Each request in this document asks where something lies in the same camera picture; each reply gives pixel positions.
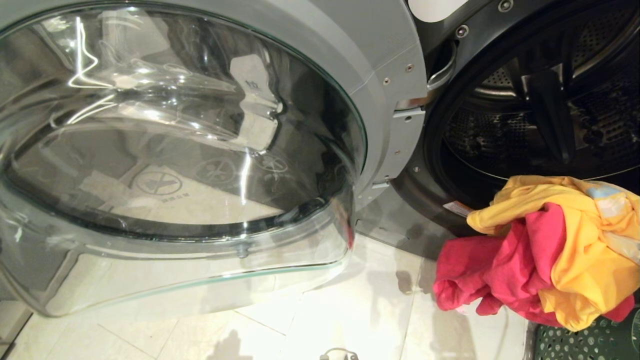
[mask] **yellow shirt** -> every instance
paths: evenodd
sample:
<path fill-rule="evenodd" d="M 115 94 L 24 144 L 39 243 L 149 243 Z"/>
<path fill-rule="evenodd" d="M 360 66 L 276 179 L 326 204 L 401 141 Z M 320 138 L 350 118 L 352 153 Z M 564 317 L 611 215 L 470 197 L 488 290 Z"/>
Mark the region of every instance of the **yellow shirt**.
<path fill-rule="evenodd" d="M 567 239 L 551 271 L 556 288 L 538 295 L 545 312 L 555 311 L 559 323 L 579 331 L 640 287 L 640 267 L 607 246 L 607 234 L 640 240 L 640 197 L 596 181 L 515 176 L 491 206 L 469 214 L 467 223 L 481 233 L 496 234 L 546 202 L 562 207 Z"/>

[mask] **washing machine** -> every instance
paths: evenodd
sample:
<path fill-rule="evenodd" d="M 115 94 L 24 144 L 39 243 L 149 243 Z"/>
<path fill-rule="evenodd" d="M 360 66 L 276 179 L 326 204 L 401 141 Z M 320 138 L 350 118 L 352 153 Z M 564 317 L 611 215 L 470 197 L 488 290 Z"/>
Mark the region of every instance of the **washing machine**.
<path fill-rule="evenodd" d="M 245 306 L 356 229 L 464 232 L 508 175 L 637 170 L 633 1 L 5 0 L 0 29 L 0 275 L 44 316 Z"/>

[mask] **floor tile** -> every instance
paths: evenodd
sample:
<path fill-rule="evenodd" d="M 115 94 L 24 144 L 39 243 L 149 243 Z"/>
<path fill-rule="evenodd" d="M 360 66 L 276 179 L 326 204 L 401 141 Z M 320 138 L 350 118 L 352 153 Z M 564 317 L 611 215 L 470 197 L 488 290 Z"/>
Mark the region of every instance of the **floor tile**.
<path fill-rule="evenodd" d="M 154 358 L 169 338 L 178 320 L 162 322 L 101 322 L 100 326 Z"/>
<path fill-rule="evenodd" d="M 87 359 L 152 360 L 153 357 L 96 323 L 69 322 L 46 360 Z"/>
<path fill-rule="evenodd" d="M 439 310 L 431 289 L 435 269 L 434 261 L 424 260 L 402 360 L 521 359 L 526 320 L 505 308 L 494 316 L 478 316 L 477 302 L 460 311 Z"/>
<path fill-rule="evenodd" d="M 346 348 L 363 360 L 398 360 L 421 258 L 358 235 L 346 270 L 304 294 L 283 359 L 318 359 Z M 344 359 L 332 352 L 330 359 Z"/>
<path fill-rule="evenodd" d="M 277 360 L 284 335 L 235 311 L 178 321 L 158 360 Z"/>
<path fill-rule="evenodd" d="M 238 313 L 265 325 L 280 334 L 287 334 L 302 295 L 264 302 L 236 310 Z"/>
<path fill-rule="evenodd" d="M 45 359 L 66 327 L 66 320 L 32 315 L 14 341 L 8 360 Z"/>

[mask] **label sticker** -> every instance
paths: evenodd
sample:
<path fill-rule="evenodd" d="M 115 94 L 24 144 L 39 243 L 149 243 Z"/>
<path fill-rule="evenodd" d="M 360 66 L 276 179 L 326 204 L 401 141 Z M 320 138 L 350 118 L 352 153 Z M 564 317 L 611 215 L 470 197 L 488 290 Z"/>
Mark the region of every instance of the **label sticker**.
<path fill-rule="evenodd" d="M 442 207 L 451 211 L 452 213 L 460 215 L 463 218 L 466 218 L 467 216 L 469 216 L 471 211 L 473 211 L 472 208 L 464 205 L 460 201 L 448 202 L 447 204 L 444 204 Z"/>

